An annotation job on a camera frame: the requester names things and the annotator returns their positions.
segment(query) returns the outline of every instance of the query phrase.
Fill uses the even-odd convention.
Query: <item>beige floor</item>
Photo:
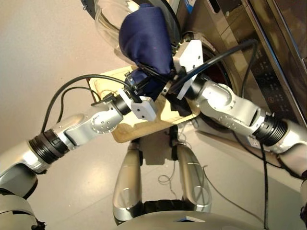
[[[40,131],[47,104],[66,81],[86,73],[125,66],[96,33],[93,20],[77,0],[1,1],[0,7],[0,152]],[[82,112],[92,102],[88,92],[70,92],[64,117]],[[57,118],[59,104],[48,127]],[[200,141],[193,129],[187,141],[217,188],[257,215],[263,212],[263,174],[230,156],[210,139]],[[48,230],[111,229],[112,192],[127,149],[111,135],[103,135],[55,162],[29,202]],[[143,199],[174,198],[157,177],[170,175],[173,163],[142,166]],[[178,166],[173,189],[182,196]],[[214,191],[212,212],[260,224],[224,201]],[[301,230],[298,192],[270,179],[270,229]]]

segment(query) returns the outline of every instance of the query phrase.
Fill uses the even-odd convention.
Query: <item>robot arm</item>
[[[5,224],[9,219],[21,218],[18,213],[24,214],[22,218],[37,226],[37,230],[43,229],[39,221],[34,224],[33,212],[22,198],[35,189],[34,172],[44,173],[68,151],[111,132],[130,111],[140,119],[155,119],[157,109],[151,98],[141,97],[142,102],[135,103],[124,91],[119,92],[118,96],[109,95],[84,114],[69,117],[0,155],[0,227],[4,224],[5,229],[10,229]],[[279,121],[249,100],[236,96],[229,87],[210,80],[190,81],[182,94],[194,100],[205,115],[237,133],[256,138],[278,154],[287,170],[305,180],[302,195],[307,202],[307,130],[304,127],[288,120]]]

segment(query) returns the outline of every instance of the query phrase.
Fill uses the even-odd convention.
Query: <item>washing machine door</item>
[[[95,19],[99,34],[115,49],[117,55],[120,53],[118,35],[122,22],[127,15],[138,10],[144,3],[162,9],[171,44],[177,46],[181,41],[179,22],[166,0],[82,0],[82,3]]]

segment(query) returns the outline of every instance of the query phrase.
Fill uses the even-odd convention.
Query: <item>black cable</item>
[[[116,78],[113,78],[113,77],[110,77],[110,76],[106,76],[106,75],[101,75],[101,74],[87,74],[87,75],[79,76],[79,77],[76,77],[76,78],[68,81],[64,85],[62,85],[56,91],[56,93],[53,95],[53,97],[52,97],[52,99],[51,99],[51,101],[49,103],[49,106],[47,108],[46,114],[45,114],[43,126],[42,126],[42,129],[41,129],[41,133],[43,133],[45,131],[45,129],[46,129],[47,122],[48,122],[48,119],[49,119],[49,116],[50,116],[50,112],[51,112],[52,106],[55,103],[57,97],[63,92],[63,90],[65,90],[71,84],[73,84],[73,83],[75,83],[77,81],[80,81],[80,80],[88,79],[88,78],[101,78],[101,79],[106,79],[106,80],[115,81],[117,83],[120,83],[120,84],[122,84],[122,85],[127,87],[128,91],[130,93],[130,96],[134,100],[134,102],[137,102],[137,103],[142,102],[141,99],[137,95],[135,95],[135,93],[134,93],[133,89],[131,88],[131,86],[128,85],[126,82],[122,81],[122,80],[119,80],[119,79],[116,79]]]
[[[205,63],[203,63],[202,65],[192,69],[191,71],[189,71],[187,73],[186,76],[184,76],[183,78],[181,78],[178,82],[176,82],[174,85],[171,86],[171,88],[169,89],[168,93],[174,93],[175,91],[177,91],[186,81],[188,81],[189,79],[191,79],[194,75],[199,74],[200,72],[204,71],[205,69],[207,69],[208,67],[210,67],[211,65],[214,65],[215,63],[219,62],[221,59],[239,51],[242,50],[244,48],[247,48],[249,46],[253,47],[253,55],[249,61],[248,64],[248,68],[246,70],[246,74],[244,76],[244,79],[247,79],[247,76],[249,74],[250,68],[254,62],[255,56],[256,56],[256,52],[257,52],[257,48],[258,48],[258,42],[256,39],[250,39],[247,40],[241,44],[239,44],[238,46],[235,46],[221,54],[216,55],[215,57],[209,59],[208,61],[206,61]]]
[[[268,168],[267,161],[265,157],[265,152],[263,149],[263,144],[260,143],[261,153],[263,157],[263,169],[264,169],[264,229],[268,230],[268,216],[269,216],[269,183],[268,183]]]
[[[237,140],[237,142],[238,142],[247,152],[249,152],[249,153],[252,154],[253,156],[257,157],[258,159],[263,160],[263,158],[261,158],[260,156],[258,156],[256,153],[252,152],[248,147],[246,147],[246,146],[243,144],[243,142],[238,138],[238,136],[236,135],[236,133],[235,133],[234,131],[233,131],[232,133],[233,133],[235,139]],[[281,169],[281,167],[278,166],[278,165],[272,164],[272,163],[270,163],[270,162],[267,162],[267,163],[268,163],[269,165],[275,167],[275,168]]]
[[[245,208],[241,207],[240,205],[237,205],[235,202],[229,200],[229,199],[226,198],[223,194],[221,194],[221,193],[219,192],[219,190],[217,190],[217,188],[216,188],[216,187],[212,184],[212,182],[209,180],[209,178],[208,178],[208,176],[207,176],[207,174],[206,174],[206,172],[205,172],[205,167],[206,167],[206,166],[203,166],[203,167],[202,167],[203,173],[205,174],[205,177],[207,178],[208,183],[209,183],[209,184],[211,185],[211,187],[217,192],[218,195],[220,195],[220,196],[221,196],[222,198],[224,198],[226,201],[228,201],[229,203],[233,204],[234,206],[236,206],[237,208],[241,209],[242,211],[245,211],[246,213],[250,214],[251,216],[253,216],[253,217],[256,218],[257,220],[259,220],[261,223],[264,223],[264,221],[263,221],[260,217],[258,217],[256,214],[254,214],[254,213],[252,213],[252,212],[246,210]]]
[[[250,64],[253,63],[253,60],[256,56],[256,52],[257,50],[253,50],[253,54],[252,54],[252,57],[251,57],[251,61],[250,61]],[[240,96],[242,98],[244,98],[244,90],[245,90],[245,85],[246,85],[246,82],[247,82],[247,79],[248,79],[248,72],[246,72],[245,76],[244,76],[244,79],[243,79],[243,82],[242,82],[242,87],[241,87],[241,93],[240,93]],[[252,153],[254,156],[255,154],[253,152],[251,152],[250,150],[248,150],[248,148],[239,140],[239,138],[237,137],[237,135],[233,132],[236,140],[239,142],[239,144],[242,145],[242,147],[247,150],[249,153]],[[264,151],[264,148],[263,148],[263,144],[260,143],[260,149],[261,149],[261,153],[262,153],[262,161],[263,161],[263,170],[264,170],[264,222],[263,222],[263,228],[265,230],[269,230],[269,226],[268,226],[268,215],[269,215],[269,185],[268,185],[268,168],[267,168],[267,163],[272,165],[272,166],[275,166],[276,165],[273,165],[269,162],[267,162],[266,160],[266,155],[265,155],[265,151]]]
[[[66,90],[62,93],[62,95],[61,95],[61,109],[60,109],[60,113],[59,113],[59,117],[58,117],[57,123],[61,121],[62,116],[63,116],[63,112],[64,112],[64,97],[65,97],[65,94],[66,94],[67,92],[69,92],[70,90],[74,90],[74,89],[89,90],[90,92],[94,93],[94,94],[98,97],[99,101],[101,101],[101,97],[99,96],[99,94],[96,93],[96,91],[94,91],[94,90],[92,90],[92,89],[90,89],[90,88],[83,87],[83,86],[75,86],[75,87],[68,88],[68,89],[66,89]]]

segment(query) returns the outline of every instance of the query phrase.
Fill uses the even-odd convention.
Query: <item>metal bracket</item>
[[[190,42],[184,42],[173,57],[173,61],[177,72],[181,67],[184,67],[188,72],[203,64],[201,41],[191,40]],[[177,96],[179,100],[184,97],[195,78],[196,75],[185,82]]]
[[[119,89],[118,92],[138,119],[146,121],[154,121],[156,119],[158,108],[152,98],[141,96],[142,103],[136,103],[122,89]]]

